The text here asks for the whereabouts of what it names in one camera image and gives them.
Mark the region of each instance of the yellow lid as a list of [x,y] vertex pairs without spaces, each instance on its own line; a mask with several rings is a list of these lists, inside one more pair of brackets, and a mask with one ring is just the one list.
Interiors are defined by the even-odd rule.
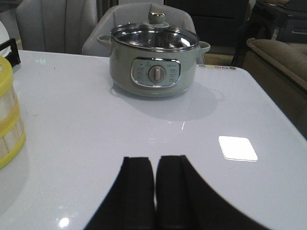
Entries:
[[0,56],[0,97],[7,93],[13,85],[13,71],[9,61]]

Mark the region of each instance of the sofa armrest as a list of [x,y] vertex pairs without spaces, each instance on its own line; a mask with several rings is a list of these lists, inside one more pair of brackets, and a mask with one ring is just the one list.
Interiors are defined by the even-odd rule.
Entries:
[[262,59],[307,90],[307,55],[303,53],[307,44],[289,45],[275,40],[251,38],[247,40],[247,45]]

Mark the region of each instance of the lid knob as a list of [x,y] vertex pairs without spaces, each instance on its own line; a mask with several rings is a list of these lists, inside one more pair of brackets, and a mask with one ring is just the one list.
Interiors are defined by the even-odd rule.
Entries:
[[169,24],[165,22],[165,14],[160,11],[150,11],[148,13],[148,22],[144,22],[145,25],[166,28]]
[[165,14],[163,12],[151,11],[148,13],[148,21],[150,24],[163,24],[165,22]]

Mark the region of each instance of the yellow rim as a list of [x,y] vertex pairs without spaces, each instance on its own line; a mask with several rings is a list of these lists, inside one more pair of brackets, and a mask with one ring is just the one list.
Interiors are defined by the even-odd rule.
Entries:
[[0,97],[9,91],[13,85],[13,71],[12,66],[7,59],[0,56]]
[[16,103],[11,113],[0,121],[0,138],[4,137],[16,125],[20,118],[19,103],[16,97]]
[[18,141],[17,145],[3,158],[0,159],[0,169],[3,168],[5,165],[11,162],[11,160],[14,159],[14,157],[20,152],[21,148],[24,146],[25,142],[25,132],[23,131],[23,134]]

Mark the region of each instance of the glossy table surface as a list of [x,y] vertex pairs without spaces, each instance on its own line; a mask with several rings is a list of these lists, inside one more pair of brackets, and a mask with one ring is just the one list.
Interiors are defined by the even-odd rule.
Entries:
[[[149,157],[155,172],[163,155],[186,155],[216,192],[266,227],[307,229],[306,140],[244,70],[197,66],[184,94],[148,99],[113,87],[108,58],[20,57],[14,88],[27,140],[0,170],[1,229],[82,229],[124,156]],[[225,157],[231,137],[234,152],[249,140],[252,158]]]

